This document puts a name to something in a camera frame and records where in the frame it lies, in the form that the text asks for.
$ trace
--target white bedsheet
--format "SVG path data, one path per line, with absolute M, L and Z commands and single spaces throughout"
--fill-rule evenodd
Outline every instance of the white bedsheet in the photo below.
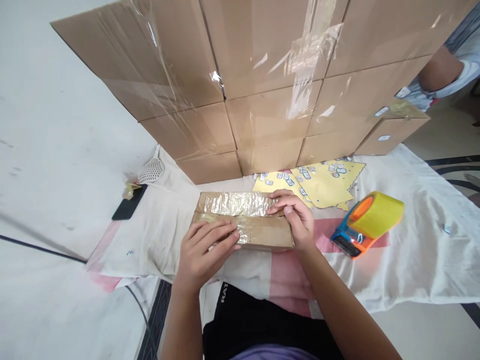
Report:
M 115 277 L 156 275 L 172 280 L 180 241 L 201 191 L 251 191 L 251 176 L 193 185 L 164 152 L 164 176 L 150 186 L 133 217 L 113 222 L 88 269 Z M 377 190 L 405 203 L 402 221 L 387 244 L 353 261 L 340 252 L 325 257 L 370 312 L 413 301 L 448 304 L 480 301 L 480 209 L 404 145 L 386 156 L 356 156 L 367 166 L 352 188 L 352 202 Z M 342 218 L 339 209 L 314 209 L 315 219 Z M 451 228 L 451 234 L 444 226 Z M 260 298 L 311 300 L 308 283 L 292 270 L 278 274 L 275 256 L 238 251 L 216 275 Z

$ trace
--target cardboard box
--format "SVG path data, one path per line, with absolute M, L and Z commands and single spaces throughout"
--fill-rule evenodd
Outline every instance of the cardboard box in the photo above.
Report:
M 351 0 L 326 77 L 434 54 L 478 0 Z
M 226 101 L 244 175 L 297 163 L 322 81 Z
M 201 0 L 227 99 L 323 79 L 348 0 Z
M 430 55 L 324 79 L 307 136 L 372 128 L 380 119 L 375 113 L 408 86 L 429 59 Z
M 423 126 L 430 117 L 405 99 L 393 99 L 390 111 L 355 151 L 356 155 L 386 155 Z
M 51 26 L 138 121 L 224 99 L 198 1 L 123 0 Z
M 271 141 L 239 149 L 238 159 L 244 176 L 292 169 L 297 164 L 302 138 Z
M 196 185 L 242 177 L 239 159 L 235 151 L 179 160 L 176 163 Z
M 192 222 L 228 219 L 238 224 L 242 249 L 283 251 L 294 247 L 283 211 L 268 215 L 273 205 L 266 192 L 202 192 Z
M 350 156 L 373 126 L 364 125 L 306 137 L 296 165 L 299 167 Z
M 155 117 L 140 124 L 175 161 L 236 150 L 223 102 Z

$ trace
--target cable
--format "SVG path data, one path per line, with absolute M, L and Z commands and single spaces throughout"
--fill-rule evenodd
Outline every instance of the cable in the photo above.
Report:
M 44 253 L 47 253 L 47 254 L 56 255 L 58 257 L 69 259 L 69 260 L 72 260 L 72 261 L 75 261 L 75 262 L 78 262 L 78 263 L 82 263 L 82 264 L 87 263 L 87 260 L 80 259 L 80 258 L 77 258 L 77 257 L 74 257 L 74 256 L 70 256 L 70 255 L 67 255 L 67 254 L 64 254 L 64 253 L 61 253 L 61 252 L 49 250 L 49 249 L 41 247 L 41 246 L 32 245 L 32 244 L 29 244 L 27 242 L 16 240 L 14 238 L 4 236 L 4 235 L 1 235 L 1 234 L 0 234 L 0 239 L 5 240 L 9 243 L 21 245 L 21 246 L 24 246 L 24 247 L 30 248 L 30 249 L 35 249 L 35 250 L 38 250 L 38 251 L 41 251 L 41 252 L 44 252 Z M 157 351 L 158 351 L 158 346 L 155 345 L 154 337 L 152 336 L 152 332 L 151 332 L 150 326 L 149 326 L 149 321 L 147 319 L 147 316 L 145 315 L 144 309 L 142 308 L 142 305 L 140 304 L 139 299 L 137 298 L 135 293 L 132 291 L 130 286 L 126 285 L 125 287 L 130 292 L 130 294 L 133 296 L 133 298 L 135 299 L 138 307 L 140 308 L 141 314 L 143 315 L 143 320 L 145 321 L 146 332 L 147 332 L 147 335 L 148 335 L 148 339 L 150 340 L 150 343 L 151 343 L 150 345 L 151 345 L 151 348 L 153 350 L 153 355 L 155 356 L 155 358 L 157 358 L 156 354 L 157 354 Z

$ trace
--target hand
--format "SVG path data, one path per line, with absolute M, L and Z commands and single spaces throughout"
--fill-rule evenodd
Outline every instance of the hand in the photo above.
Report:
M 190 225 L 181 241 L 180 264 L 173 285 L 189 294 L 200 288 L 220 270 L 227 258 L 241 248 L 236 242 L 239 232 L 237 224 L 228 220 L 196 222 Z M 220 239 L 210 251 L 209 248 Z
M 314 242 L 314 216 L 312 210 L 294 195 L 291 190 L 276 190 L 269 195 L 270 199 L 277 199 L 267 214 L 275 214 L 281 209 L 290 223 L 295 248 L 302 250 L 309 248 Z

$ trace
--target mobile phone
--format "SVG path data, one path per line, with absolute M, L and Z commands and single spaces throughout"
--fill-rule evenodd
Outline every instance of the mobile phone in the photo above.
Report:
M 112 220 L 128 220 L 132 217 L 135 209 L 139 205 L 140 200 L 144 196 L 147 185 L 140 185 L 141 188 L 133 190 L 133 197 L 130 200 L 123 199 L 116 209 L 115 213 L 111 217 Z

